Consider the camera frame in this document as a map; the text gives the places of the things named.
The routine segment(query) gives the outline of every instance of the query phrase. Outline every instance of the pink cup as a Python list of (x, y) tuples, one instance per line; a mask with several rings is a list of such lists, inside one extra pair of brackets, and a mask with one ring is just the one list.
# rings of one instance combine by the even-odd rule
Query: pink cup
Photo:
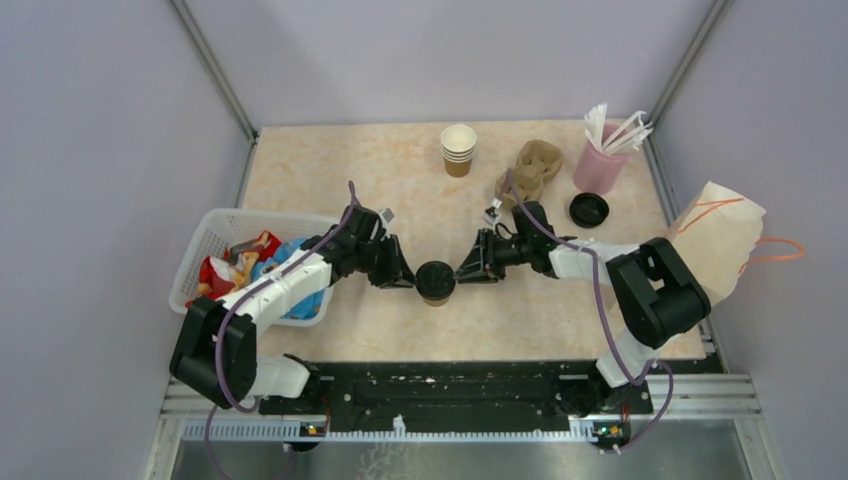
[[(606, 141), (617, 129), (618, 125), (610, 123), (604, 125), (603, 140)], [(616, 138), (626, 133), (626, 130), (622, 131)], [(577, 169), (574, 170), (574, 185), (583, 192), (607, 194), (612, 190), (618, 174), (628, 160), (630, 160), (630, 154), (606, 155), (599, 152), (592, 142), (587, 141), (583, 154), (580, 155), (580, 161), (577, 163)]]

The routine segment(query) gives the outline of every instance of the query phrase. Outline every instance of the blue cloth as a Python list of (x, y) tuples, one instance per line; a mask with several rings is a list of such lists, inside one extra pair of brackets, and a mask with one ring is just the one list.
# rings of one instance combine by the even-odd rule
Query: blue cloth
[[(283, 242), (277, 251), (264, 262), (256, 262), (253, 269), (250, 271), (250, 281), (254, 282), (257, 278), (270, 272), (280, 266), (283, 262), (289, 259), (294, 252), (300, 248), (300, 245), (306, 240), (298, 238), (289, 242)], [(294, 306), (288, 313), (280, 318), (309, 320), (318, 315), (318, 310), (321, 308), (321, 301), (324, 299), (324, 292), (320, 291), (304, 298), (300, 303)]]

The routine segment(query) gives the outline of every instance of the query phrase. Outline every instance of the white plastic basket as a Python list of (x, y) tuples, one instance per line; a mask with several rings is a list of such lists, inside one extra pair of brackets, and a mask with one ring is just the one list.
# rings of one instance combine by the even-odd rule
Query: white plastic basket
[[(217, 208), (210, 211), (200, 220), (200, 226), (195, 230), (188, 244), (188, 250), (174, 277), (168, 303), (171, 310), (185, 315), (188, 310), (186, 302), (197, 297), (197, 274), (203, 259), (211, 255), (220, 257), (224, 250), (231, 245), (246, 242), (256, 238), (263, 230), (268, 230), (281, 242), (296, 238), (309, 238), (327, 233), (338, 219), (321, 215), (306, 215), (299, 213), (277, 213), (261, 210), (242, 210), (238, 208)], [(324, 290), (321, 308), (315, 317), (308, 320), (286, 319), (277, 320), (277, 325), (293, 327), (309, 327), (320, 322), (327, 313), (327, 304), (333, 296), (333, 287)]]

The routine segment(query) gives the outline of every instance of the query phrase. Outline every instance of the black lid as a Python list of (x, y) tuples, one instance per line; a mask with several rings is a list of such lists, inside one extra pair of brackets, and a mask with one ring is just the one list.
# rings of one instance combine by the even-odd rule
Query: black lid
[(600, 195), (581, 193), (571, 201), (568, 215), (578, 227), (594, 228), (607, 219), (609, 204)]
[(415, 289), (427, 300), (448, 298), (455, 287), (453, 269), (445, 262), (427, 262), (415, 272)]

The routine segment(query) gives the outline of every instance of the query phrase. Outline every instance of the gray floor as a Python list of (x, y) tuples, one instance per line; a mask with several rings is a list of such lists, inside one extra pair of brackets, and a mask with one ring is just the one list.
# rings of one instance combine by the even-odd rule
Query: gray floor
[[(274, 443), (213, 446), (236, 480), (276, 478), (286, 457)], [(619, 456), (586, 444), (320, 445), (296, 458), (291, 480), (749, 479), (732, 422), (663, 422)], [(202, 442), (184, 442), (172, 480), (217, 479)]]

